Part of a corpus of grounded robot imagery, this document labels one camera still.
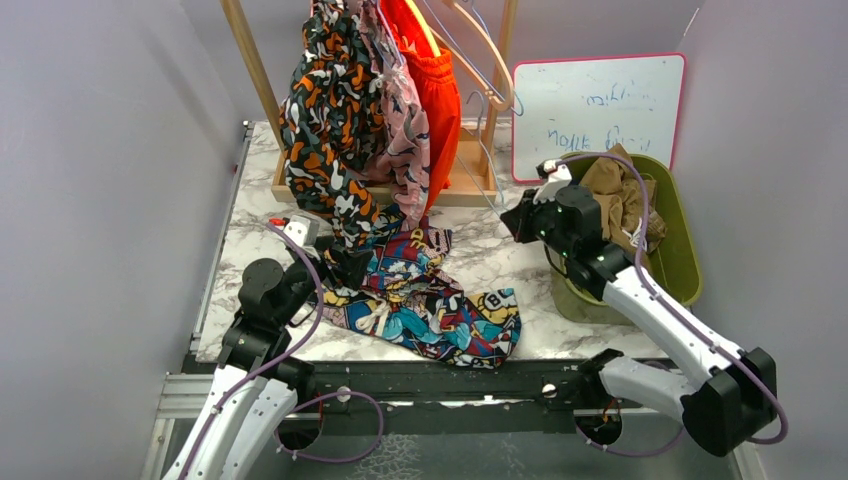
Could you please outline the colourful patterned shorts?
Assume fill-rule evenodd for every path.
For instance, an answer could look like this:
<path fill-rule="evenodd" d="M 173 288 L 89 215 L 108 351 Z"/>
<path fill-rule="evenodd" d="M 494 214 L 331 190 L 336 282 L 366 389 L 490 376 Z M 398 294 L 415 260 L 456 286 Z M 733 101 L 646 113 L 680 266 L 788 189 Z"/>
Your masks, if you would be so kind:
<path fill-rule="evenodd" d="M 442 269 L 451 230 L 427 218 L 408 231 L 402 224 L 398 207 L 381 212 L 361 287 L 325 288 L 324 319 L 449 365 L 500 367 L 521 334 L 513 289 L 466 294 Z"/>

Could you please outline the tan khaki shorts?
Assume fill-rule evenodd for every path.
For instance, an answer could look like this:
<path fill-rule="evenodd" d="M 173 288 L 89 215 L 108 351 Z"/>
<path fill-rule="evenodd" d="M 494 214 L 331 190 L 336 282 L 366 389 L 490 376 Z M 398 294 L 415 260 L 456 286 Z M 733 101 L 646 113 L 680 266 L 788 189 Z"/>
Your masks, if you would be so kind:
<path fill-rule="evenodd" d="M 651 253 L 666 237 L 667 226 L 656 212 L 657 182 L 641 176 L 647 197 L 642 195 L 636 176 L 614 159 L 601 157 L 594 161 L 580 181 L 593 194 L 601 208 L 602 238 L 635 254 L 641 239 L 643 201 L 649 202 L 647 252 Z"/>

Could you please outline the light blue wire hanger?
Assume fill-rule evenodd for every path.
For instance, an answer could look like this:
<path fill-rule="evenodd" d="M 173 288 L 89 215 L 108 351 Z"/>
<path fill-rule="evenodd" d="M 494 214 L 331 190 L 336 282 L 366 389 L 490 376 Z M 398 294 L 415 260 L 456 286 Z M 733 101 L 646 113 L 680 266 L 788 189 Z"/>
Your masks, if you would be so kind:
<path fill-rule="evenodd" d="M 464 122 L 461 127 L 455 156 L 461 170 L 457 172 L 453 203 L 462 207 L 483 207 L 487 204 L 499 216 L 505 211 L 504 189 L 497 176 L 492 141 L 485 140 L 483 135 L 483 117 L 488 113 L 490 103 L 482 92 L 475 90 L 467 97 L 465 104 L 469 105 L 475 97 L 480 100 L 480 110 L 474 128 L 471 129 L 468 122 Z"/>
<path fill-rule="evenodd" d="M 525 112 L 524 105 L 515 91 L 512 71 L 508 65 L 518 1 L 508 0 L 503 3 L 499 36 L 496 42 L 492 41 L 487 23 L 477 8 L 477 1 L 467 1 L 467 6 L 472 18 L 479 26 L 485 45 L 492 55 L 494 65 L 494 73 L 490 77 L 485 77 L 479 67 L 469 62 L 476 82 L 496 112 L 510 112 L 522 116 Z"/>

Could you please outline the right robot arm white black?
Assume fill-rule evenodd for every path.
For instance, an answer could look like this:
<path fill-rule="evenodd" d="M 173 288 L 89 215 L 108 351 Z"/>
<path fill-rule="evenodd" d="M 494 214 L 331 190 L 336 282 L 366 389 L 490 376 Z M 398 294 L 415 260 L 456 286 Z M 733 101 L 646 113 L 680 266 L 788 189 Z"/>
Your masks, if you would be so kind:
<path fill-rule="evenodd" d="M 707 328 L 670 297 L 631 255 L 601 237 L 600 207 L 579 185 L 528 189 L 500 216 L 513 239 L 540 241 L 565 262 L 565 278 L 627 317 L 660 346 L 676 372 L 606 349 L 569 374 L 558 396 L 579 407 L 630 400 L 675 420 L 707 453 L 723 457 L 779 421 L 771 442 L 788 433 L 777 399 L 776 363 Z"/>

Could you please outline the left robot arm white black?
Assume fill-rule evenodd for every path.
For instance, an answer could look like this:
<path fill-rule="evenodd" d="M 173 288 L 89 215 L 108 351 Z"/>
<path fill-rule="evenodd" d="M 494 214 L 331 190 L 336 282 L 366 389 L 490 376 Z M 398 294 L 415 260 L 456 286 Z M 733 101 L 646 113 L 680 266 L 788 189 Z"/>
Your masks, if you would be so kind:
<path fill-rule="evenodd" d="M 291 266 L 260 258 L 243 273 L 240 308 L 167 479 L 242 479 L 287 416 L 339 395 L 317 394 L 313 365 L 294 356 L 324 315 L 327 268 L 290 236 L 282 240 Z"/>

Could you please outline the wooden clothes rack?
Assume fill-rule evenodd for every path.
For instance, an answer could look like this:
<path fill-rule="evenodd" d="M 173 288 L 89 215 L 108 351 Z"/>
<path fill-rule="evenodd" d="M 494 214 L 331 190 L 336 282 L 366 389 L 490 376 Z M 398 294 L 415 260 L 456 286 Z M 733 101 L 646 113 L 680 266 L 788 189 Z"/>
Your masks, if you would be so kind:
<path fill-rule="evenodd" d="M 444 3 L 482 41 L 491 55 L 494 73 L 484 76 L 474 67 L 468 56 L 459 51 L 455 41 L 450 40 L 449 29 L 439 27 L 431 31 L 442 47 L 452 52 L 453 58 L 477 85 L 482 95 L 482 113 L 485 124 L 474 131 L 465 128 L 460 134 L 458 162 L 450 174 L 452 186 L 442 193 L 436 204 L 442 207 L 483 207 L 499 195 L 499 179 L 494 161 L 494 135 L 498 115 L 516 105 L 515 87 L 511 71 L 506 63 L 513 32 L 513 22 L 518 3 L 506 1 L 501 16 L 500 34 L 496 41 L 486 33 L 483 20 L 472 14 L 471 6 L 463 7 L 459 1 Z M 223 0 L 221 7 L 232 35 L 240 51 L 248 74 L 258 95 L 262 109 L 270 123 L 278 146 L 282 145 L 279 134 L 279 102 L 274 94 L 266 69 L 256 46 L 248 19 L 239 1 Z"/>

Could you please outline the olive green plastic basket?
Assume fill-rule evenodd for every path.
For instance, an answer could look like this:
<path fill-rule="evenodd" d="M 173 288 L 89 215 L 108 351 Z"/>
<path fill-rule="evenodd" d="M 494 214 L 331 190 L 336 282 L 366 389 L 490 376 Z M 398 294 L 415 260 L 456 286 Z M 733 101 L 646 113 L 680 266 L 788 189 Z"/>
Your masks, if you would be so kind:
<path fill-rule="evenodd" d="M 688 223 L 671 172 L 659 161 L 645 155 L 632 154 L 632 163 L 641 176 L 657 182 L 655 209 L 667 225 L 667 234 L 656 250 L 647 254 L 643 263 L 652 278 L 684 307 L 692 306 L 702 292 L 702 277 Z M 557 271 L 564 270 L 564 260 L 556 252 L 551 268 L 552 294 L 556 310 L 566 319 L 584 324 L 630 326 L 632 322 L 620 312 L 585 293 Z"/>

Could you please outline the pink patterned garment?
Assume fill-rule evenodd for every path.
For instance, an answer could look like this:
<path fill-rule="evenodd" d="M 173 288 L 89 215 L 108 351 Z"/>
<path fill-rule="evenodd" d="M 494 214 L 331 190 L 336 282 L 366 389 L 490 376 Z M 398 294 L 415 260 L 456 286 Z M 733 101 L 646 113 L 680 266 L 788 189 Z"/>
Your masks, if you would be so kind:
<path fill-rule="evenodd" d="M 403 228 L 419 226 L 430 187 L 430 129 L 415 82 L 377 1 L 358 5 L 360 34 L 377 73 L 385 124 L 383 151 L 370 160 L 366 178 L 387 184 L 404 215 Z"/>

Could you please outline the pink framed whiteboard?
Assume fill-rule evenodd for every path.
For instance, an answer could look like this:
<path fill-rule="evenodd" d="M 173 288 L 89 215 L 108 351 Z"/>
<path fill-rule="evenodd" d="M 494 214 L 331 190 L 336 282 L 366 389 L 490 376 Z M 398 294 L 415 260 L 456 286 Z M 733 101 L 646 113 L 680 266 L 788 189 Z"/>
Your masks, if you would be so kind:
<path fill-rule="evenodd" d="M 678 52 L 518 64 L 513 180 L 535 183 L 545 160 L 616 144 L 671 167 L 686 64 Z"/>

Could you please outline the camouflage orange black garment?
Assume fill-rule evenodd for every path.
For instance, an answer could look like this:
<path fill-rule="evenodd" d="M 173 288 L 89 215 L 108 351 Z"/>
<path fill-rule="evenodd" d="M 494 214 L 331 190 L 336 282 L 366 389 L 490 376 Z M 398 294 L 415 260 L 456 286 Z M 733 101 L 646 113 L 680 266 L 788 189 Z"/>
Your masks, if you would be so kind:
<path fill-rule="evenodd" d="M 382 153 L 380 79 L 344 1 L 313 1 L 303 53 L 281 106 L 285 181 L 298 206 L 326 220 L 350 252 L 366 248 L 380 208 L 363 183 Z"/>

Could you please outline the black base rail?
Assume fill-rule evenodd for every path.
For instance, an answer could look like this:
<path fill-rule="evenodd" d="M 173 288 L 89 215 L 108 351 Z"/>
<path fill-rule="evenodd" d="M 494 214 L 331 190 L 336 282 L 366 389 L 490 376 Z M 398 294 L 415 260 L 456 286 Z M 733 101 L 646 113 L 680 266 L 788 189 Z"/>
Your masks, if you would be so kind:
<path fill-rule="evenodd" d="M 317 362 L 296 379 L 310 400 L 345 389 L 374 398 L 395 434 L 571 434 L 577 415 L 616 409 L 591 394 L 577 360 L 510 360 L 494 370 L 421 361 Z"/>

